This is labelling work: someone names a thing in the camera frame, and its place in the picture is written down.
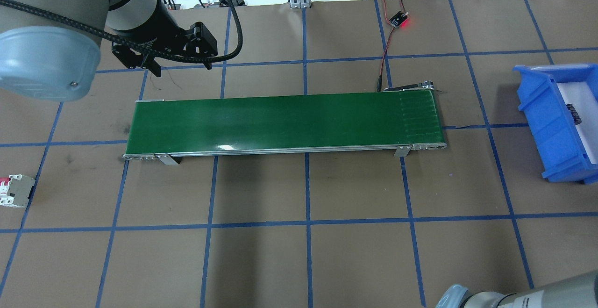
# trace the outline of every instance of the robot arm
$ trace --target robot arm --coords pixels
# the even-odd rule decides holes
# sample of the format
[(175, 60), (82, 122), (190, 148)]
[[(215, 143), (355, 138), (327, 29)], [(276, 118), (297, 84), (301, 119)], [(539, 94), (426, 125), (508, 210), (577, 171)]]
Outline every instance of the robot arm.
[[(102, 38), (129, 69), (160, 76), (154, 57), (185, 63), (211, 63), (216, 39), (201, 22), (177, 26), (160, 0), (0, 0), (0, 87), (38, 99), (71, 101), (89, 91), (100, 59)], [(107, 25), (117, 35), (103, 31)]]

